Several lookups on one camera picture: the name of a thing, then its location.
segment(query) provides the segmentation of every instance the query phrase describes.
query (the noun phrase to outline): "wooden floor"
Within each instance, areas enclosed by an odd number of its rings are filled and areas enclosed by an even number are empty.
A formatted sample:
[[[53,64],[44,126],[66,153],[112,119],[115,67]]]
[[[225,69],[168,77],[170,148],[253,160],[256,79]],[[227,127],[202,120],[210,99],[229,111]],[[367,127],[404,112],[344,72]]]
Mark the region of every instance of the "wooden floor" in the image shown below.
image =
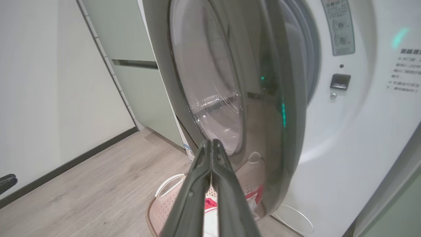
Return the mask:
[[[0,209],[0,236],[151,236],[145,217],[155,191],[189,166],[144,129]],[[270,217],[258,226],[262,236],[297,236]]]

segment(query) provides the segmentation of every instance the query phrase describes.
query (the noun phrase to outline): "door glass window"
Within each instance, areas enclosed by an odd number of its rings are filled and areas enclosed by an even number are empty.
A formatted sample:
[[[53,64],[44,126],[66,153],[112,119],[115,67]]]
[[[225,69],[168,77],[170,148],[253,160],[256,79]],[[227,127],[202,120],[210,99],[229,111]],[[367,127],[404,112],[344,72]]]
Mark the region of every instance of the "door glass window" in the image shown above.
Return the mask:
[[[179,80],[202,134],[228,155],[241,149],[243,105],[227,38],[208,1],[173,0],[171,40]]]

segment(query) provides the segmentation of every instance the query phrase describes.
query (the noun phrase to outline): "washing machine door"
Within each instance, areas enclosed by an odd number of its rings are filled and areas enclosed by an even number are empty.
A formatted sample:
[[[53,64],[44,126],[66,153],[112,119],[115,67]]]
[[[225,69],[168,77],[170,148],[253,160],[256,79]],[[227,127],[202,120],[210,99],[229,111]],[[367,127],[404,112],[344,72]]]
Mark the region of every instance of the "washing machine door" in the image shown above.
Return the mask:
[[[272,213],[301,154],[307,98],[305,77],[293,76],[282,2],[151,0],[144,7],[186,135],[196,145],[219,139],[256,216]],[[158,16],[164,9],[166,25]]]

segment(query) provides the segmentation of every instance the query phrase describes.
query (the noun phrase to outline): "cabinet door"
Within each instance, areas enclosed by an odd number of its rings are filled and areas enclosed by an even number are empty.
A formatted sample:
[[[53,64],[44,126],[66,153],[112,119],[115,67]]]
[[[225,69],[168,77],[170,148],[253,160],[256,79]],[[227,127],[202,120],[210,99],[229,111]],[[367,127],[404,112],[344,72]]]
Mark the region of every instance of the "cabinet door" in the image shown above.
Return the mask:
[[[155,61],[136,0],[83,0],[110,59]]]
[[[183,147],[159,71],[119,65],[113,69],[137,120]]]

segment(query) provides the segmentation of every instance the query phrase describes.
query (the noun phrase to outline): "washing machine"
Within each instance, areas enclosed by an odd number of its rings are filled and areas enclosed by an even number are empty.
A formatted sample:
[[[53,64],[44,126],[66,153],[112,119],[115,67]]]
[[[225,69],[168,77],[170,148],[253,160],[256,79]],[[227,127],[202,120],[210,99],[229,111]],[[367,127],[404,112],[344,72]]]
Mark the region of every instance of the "washing machine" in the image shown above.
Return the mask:
[[[203,139],[223,143],[256,219],[342,236],[421,121],[421,2],[143,0],[143,8],[192,151]]]

